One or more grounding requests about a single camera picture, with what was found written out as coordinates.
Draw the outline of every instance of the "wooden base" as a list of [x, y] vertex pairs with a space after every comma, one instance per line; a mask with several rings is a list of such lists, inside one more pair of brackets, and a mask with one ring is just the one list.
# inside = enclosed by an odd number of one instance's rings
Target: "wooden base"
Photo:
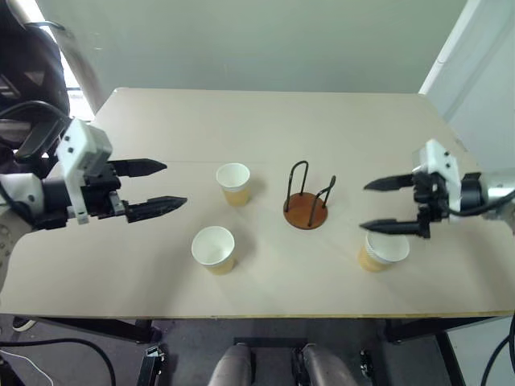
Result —
[[284, 218], [294, 227], [299, 229], [315, 229], [323, 224], [328, 217], [328, 207], [322, 207], [323, 201], [316, 200], [315, 215], [313, 216], [313, 224], [307, 226], [311, 208], [313, 206], [315, 195], [304, 192], [303, 195], [296, 193], [290, 196], [290, 205], [288, 211], [284, 211]]

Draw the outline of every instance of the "person's foot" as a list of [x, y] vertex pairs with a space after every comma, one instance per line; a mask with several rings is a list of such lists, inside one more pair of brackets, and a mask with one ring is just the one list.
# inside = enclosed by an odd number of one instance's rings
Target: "person's foot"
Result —
[[30, 320], [26, 318], [20, 318], [15, 316], [13, 318], [13, 330], [16, 332], [24, 332], [31, 329], [35, 325], [35, 320]]

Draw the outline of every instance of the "beige table surface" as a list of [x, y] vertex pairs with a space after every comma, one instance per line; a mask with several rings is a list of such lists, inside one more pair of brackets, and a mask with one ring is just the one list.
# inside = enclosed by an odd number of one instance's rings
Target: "beige table surface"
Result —
[[[413, 219], [412, 190], [365, 192], [370, 180], [409, 172], [411, 154], [441, 141], [462, 173], [477, 170], [431, 104], [418, 95], [118, 89], [95, 124], [113, 159], [155, 158], [168, 169], [123, 179], [135, 203], [188, 197], [178, 211], [25, 236], [10, 261], [0, 312], [94, 317], [407, 316], [495, 314], [515, 307], [508, 227], [482, 219], [435, 224], [410, 238], [409, 258], [381, 273], [356, 261], [376, 218]], [[307, 191], [337, 177], [326, 223], [292, 228], [282, 216], [292, 165], [310, 162]], [[253, 197], [229, 207], [216, 168], [243, 162]], [[300, 173], [294, 184], [299, 188]], [[218, 224], [236, 239], [237, 265], [213, 276], [190, 254], [193, 236]]]

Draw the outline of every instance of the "wire cup holder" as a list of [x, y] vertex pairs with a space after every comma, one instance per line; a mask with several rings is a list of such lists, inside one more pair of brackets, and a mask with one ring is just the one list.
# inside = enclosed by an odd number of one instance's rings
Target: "wire cup holder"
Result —
[[[303, 184], [300, 187], [300, 192], [290, 195], [291, 193], [291, 182], [297, 166], [306, 165], [304, 168]], [[312, 193], [304, 192], [304, 185], [306, 184], [307, 170], [309, 169], [309, 163], [307, 161], [299, 161], [293, 165], [290, 172], [290, 178], [288, 179], [288, 194], [286, 196], [286, 202], [282, 207], [282, 211], [286, 221], [296, 228], [300, 229], [315, 229], [328, 217], [328, 197], [331, 193], [331, 189], [335, 186], [336, 176], [331, 177], [329, 186], [319, 191], [316, 195]], [[321, 195], [325, 193], [325, 200], [322, 201]]]

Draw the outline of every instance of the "paper cup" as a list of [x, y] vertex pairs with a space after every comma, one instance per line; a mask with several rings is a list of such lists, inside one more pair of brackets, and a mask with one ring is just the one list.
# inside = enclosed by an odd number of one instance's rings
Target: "paper cup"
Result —
[[234, 237], [223, 227], [207, 227], [192, 242], [192, 255], [212, 273], [222, 275], [233, 269]]
[[358, 261], [363, 269], [378, 272], [403, 261], [409, 253], [410, 243], [406, 236], [367, 232], [365, 246], [360, 250]]
[[233, 207], [242, 207], [249, 201], [249, 179], [250, 170], [241, 163], [227, 163], [216, 171], [216, 181]]

